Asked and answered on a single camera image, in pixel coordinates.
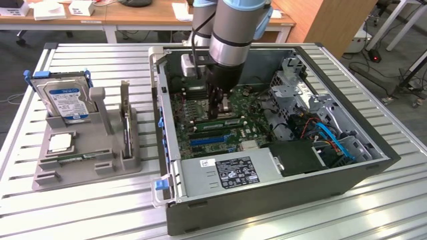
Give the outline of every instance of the aluminum extrusion table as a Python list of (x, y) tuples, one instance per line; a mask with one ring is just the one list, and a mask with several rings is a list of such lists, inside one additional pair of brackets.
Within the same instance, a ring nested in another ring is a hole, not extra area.
[[(60, 44), (56, 49), (42, 51), (36, 71), (69, 72), (88, 68), (93, 85), (105, 87), (104, 101), (109, 109), (118, 107), (120, 81), (129, 81), (129, 100), (137, 109), (142, 170), (90, 184), (32, 191), (46, 111), (28, 88), (0, 152), (4, 170), (0, 179), (0, 238), (427, 238), (427, 148), (328, 51), (308, 43), (300, 46), (401, 155), (401, 160), (340, 196), (190, 234), (168, 236), (165, 210), (150, 204), (149, 181), (160, 175), (148, 65), (148, 48), (153, 45), (162, 46), (161, 43)], [(319, 93), (327, 91), (311, 73), (308, 81)]]

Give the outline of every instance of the warning label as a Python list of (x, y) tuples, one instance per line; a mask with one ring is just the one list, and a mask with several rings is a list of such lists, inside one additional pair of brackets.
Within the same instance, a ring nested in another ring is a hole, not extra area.
[(260, 182), (250, 158), (248, 156), (216, 161), (220, 184), (224, 189), (234, 188)]

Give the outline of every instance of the gray carpet floor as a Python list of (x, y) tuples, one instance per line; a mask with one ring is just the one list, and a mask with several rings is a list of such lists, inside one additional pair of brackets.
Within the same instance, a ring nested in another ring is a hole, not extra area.
[[(379, 26), (385, 21), (385, 18), (387, 14), (383, 15), (383, 18), (379, 21)], [(383, 75), (389, 77), (381, 77), (373, 70), (371, 70), (369, 73), (383, 79), (387, 83), (389, 83), (389, 85), (399, 83), (399, 78), (392, 77), (399, 75), (399, 68), (407, 69), (427, 49), (427, 36), (411, 29), (396, 45), (395, 49), (391, 52), (385, 51), (388, 43), (392, 41), (392, 38), (403, 26), (404, 25), (400, 24), (400, 26), (397, 26), (383, 39), (381, 46), (379, 48), (383, 59), (381, 62), (369, 62), (371, 67), (379, 70)], [(368, 21), (367, 30), (373, 35), (379, 30), (379, 27), (373, 27), (373, 24)], [(28, 46), (20, 47), (16, 44), (16, 33), (17, 31), (0, 31), (0, 101), (6, 99), (8, 96), (20, 94), (25, 91), (26, 84), (24, 82), (22, 72), (24, 70), (34, 69), (42, 51), (42, 46), (46, 42), (106, 42), (105, 35), (101, 31), (73, 31), (72, 38), (66, 37), (64, 31), (28, 31), (24, 35)], [(154, 31), (138, 31), (134, 34), (126, 33), (126, 35), (130, 37), (129, 39), (124, 39), (124, 36), (120, 32), (116, 33), (118, 43), (134, 43), (140, 41), (144, 43), (156, 43), (158, 42), (158, 39), (162, 39), (162, 42), (165, 39), (164, 36), (158, 37)], [(344, 64), (344, 66), (348, 66), (351, 62), (360, 62), (365, 64), (365, 59), (360, 53), (355, 55), (345, 54), (344, 57), (351, 58), (340, 59), (340, 62)], [(423, 77), (423, 73), (424, 69), (417, 74), (420, 78)], [(356, 77), (377, 98), (385, 96), (385, 92), (381, 88), (379, 88), (361, 76), (356, 75)], [(403, 94), (399, 96), (399, 99), (387, 106), (387, 108), (408, 127), (420, 141), (427, 144), (427, 106), (420, 106), (419, 108), (413, 109), (411, 107), (411, 103), (415, 99), (415, 96)], [(0, 102), (0, 146), (4, 143), (17, 109), (18, 105)]]

